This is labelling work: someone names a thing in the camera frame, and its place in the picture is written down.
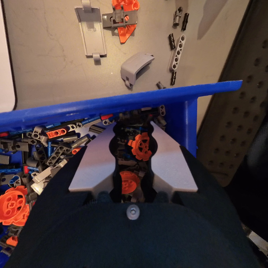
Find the orange pointed toy panel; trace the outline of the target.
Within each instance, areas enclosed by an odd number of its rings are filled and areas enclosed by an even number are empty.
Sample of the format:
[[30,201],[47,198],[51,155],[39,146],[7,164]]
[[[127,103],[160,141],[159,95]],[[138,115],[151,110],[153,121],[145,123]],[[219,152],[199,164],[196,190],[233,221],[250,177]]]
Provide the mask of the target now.
[[[121,6],[123,6],[123,10],[125,12],[129,12],[134,10],[138,11],[140,8],[140,3],[138,0],[112,0],[112,6],[114,6],[116,10],[121,9]],[[120,43],[124,44],[136,29],[136,24],[127,25],[125,28],[119,27],[117,29]]]

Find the dark grey toy plate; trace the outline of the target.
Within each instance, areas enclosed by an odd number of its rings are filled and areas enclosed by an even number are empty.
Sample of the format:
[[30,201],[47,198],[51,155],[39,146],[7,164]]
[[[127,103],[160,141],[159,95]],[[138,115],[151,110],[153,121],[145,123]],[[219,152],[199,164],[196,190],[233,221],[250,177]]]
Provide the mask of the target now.
[[102,14],[103,28],[119,28],[137,24],[137,11],[114,10],[112,13]]

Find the pile of toy building parts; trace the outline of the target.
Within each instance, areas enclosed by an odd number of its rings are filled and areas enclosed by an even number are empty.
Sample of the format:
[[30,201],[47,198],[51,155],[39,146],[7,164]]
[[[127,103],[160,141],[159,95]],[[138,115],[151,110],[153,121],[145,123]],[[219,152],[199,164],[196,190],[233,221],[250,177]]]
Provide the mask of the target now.
[[160,105],[1,132],[1,195],[10,197],[6,204],[11,206],[1,206],[1,263],[14,251],[37,197],[83,146],[105,130],[100,123],[107,127],[123,122],[113,149],[122,178],[121,202],[142,202],[140,183],[149,161],[136,159],[128,141],[148,133],[150,122],[165,130],[165,115],[165,106]]

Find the grey toy beam with holes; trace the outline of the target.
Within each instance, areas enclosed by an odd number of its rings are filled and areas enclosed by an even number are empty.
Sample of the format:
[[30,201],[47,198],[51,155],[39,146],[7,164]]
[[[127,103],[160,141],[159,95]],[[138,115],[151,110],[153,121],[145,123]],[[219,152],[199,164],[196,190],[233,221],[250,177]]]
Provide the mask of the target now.
[[170,65],[169,65],[170,72],[173,72],[178,68],[179,61],[182,55],[182,51],[185,45],[185,41],[186,41],[186,36],[182,34],[175,43],[175,48],[173,50],[172,58],[171,58]]

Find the grey curved toy panel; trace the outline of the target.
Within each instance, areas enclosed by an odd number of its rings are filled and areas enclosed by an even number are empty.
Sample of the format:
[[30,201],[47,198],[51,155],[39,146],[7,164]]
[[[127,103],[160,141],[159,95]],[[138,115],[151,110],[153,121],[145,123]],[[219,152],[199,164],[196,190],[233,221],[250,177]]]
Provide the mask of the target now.
[[155,57],[151,53],[137,52],[128,58],[120,69],[121,78],[125,82],[125,86],[131,89],[136,83],[137,73],[150,64]]

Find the orange toothed toy wheel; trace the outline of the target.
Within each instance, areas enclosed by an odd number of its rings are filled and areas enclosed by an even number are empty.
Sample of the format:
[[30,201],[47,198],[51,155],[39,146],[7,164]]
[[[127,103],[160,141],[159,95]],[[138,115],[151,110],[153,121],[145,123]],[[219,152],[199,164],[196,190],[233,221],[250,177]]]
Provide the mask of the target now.
[[128,146],[131,146],[131,152],[138,160],[148,161],[152,155],[149,150],[149,136],[147,132],[143,132],[135,136],[134,140],[128,141]]

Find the grey long toy panel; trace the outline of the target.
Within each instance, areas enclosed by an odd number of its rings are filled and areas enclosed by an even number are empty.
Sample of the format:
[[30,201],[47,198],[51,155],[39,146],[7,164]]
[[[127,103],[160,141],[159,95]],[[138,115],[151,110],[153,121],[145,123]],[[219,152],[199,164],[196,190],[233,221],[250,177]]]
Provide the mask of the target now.
[[85,56],[92,58],[95,65],[101,65],[101,57],[107,55],[100,8],[92,7],[90,0],[81,0],[76,7]]

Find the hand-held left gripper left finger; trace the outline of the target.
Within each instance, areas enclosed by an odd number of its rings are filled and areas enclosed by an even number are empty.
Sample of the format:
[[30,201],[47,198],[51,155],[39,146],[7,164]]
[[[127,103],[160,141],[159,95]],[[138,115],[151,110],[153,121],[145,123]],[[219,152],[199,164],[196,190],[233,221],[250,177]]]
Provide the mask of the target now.
[[111,194],[115,202],[121,202],[119,187],[114,186],[113,174],[116,159],[110,152],[110,142],[115,137],[113,131],[116,123],[110,124],[93,141],[89,142],[81,162],[69,186],[70,192],[91,192],[97,198],[100,192]]

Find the white desk stand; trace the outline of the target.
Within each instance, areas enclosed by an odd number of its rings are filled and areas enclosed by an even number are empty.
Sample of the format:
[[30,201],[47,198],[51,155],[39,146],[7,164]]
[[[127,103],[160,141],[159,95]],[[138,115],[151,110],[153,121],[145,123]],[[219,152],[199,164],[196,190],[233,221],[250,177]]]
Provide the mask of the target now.
[[17,107],[17,92],[4,3],[0,1],[0,112]]

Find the blue plastic bin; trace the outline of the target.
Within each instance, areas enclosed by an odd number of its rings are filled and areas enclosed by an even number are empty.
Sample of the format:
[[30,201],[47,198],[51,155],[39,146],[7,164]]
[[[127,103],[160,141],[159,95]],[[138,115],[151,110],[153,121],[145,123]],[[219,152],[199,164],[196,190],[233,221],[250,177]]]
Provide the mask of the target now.
[[37,201],[22,239],[4,267],[242,267],[248,247],[239,217],[215,178],[191,154],[196,137],[197,98],[235,91],[240,81],[161,89],[1,113],[1,132],[106,115],[150,105],[167,105],[168,133],[182,142],[197,193],[178,192],[175,203],[89,204],[85,193],[68,193],[80,163],[64,168]]

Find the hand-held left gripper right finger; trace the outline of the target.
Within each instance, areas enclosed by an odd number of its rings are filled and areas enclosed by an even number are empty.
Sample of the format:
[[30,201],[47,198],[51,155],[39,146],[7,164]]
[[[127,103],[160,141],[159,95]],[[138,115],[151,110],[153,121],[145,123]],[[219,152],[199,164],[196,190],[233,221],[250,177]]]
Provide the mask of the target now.
[[198,187],[180,144],[156,123],[150,122],[148,172],[143,179],[145,202],[164,192],[171,201],[176,192],[197,193]]

